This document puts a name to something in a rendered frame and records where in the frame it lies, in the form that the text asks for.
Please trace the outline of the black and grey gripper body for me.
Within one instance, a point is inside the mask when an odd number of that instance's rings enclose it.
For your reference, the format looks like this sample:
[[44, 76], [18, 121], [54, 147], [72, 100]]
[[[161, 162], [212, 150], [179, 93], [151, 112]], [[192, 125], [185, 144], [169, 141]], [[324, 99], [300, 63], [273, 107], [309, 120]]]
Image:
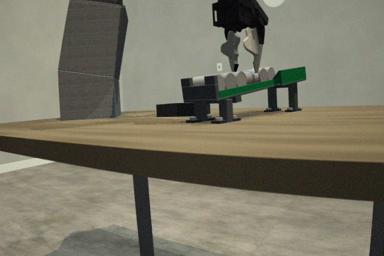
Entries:
[[[215, 11], [217, 11], [217, 22]], [[236, 29], [237, 32], [241, 32], [242, 29], [251, 28], [257, 11], [255, 4], [248, 0], [218, 0], [212, 4], [213, 26]]]

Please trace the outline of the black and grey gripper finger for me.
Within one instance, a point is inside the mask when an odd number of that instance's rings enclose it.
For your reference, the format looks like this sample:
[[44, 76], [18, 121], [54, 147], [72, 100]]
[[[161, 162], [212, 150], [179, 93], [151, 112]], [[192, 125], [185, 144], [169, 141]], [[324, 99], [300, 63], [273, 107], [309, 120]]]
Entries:
[[236, 33], [236, 29], [224, 29], [226, 42], [221, 45], [222, 54], [229, 57], [230, 67], [232, 72], [238, 69], [238, 45], [240, 43], [240, 36]]
[[254, 56], [254, 70], [255, 73], [258, 73], [265, 38], [265, 26], [260, 13], [256, 14], [251, 29], [246, 28], [245, 33], [246, 39], [243, 41], [243, 45]]

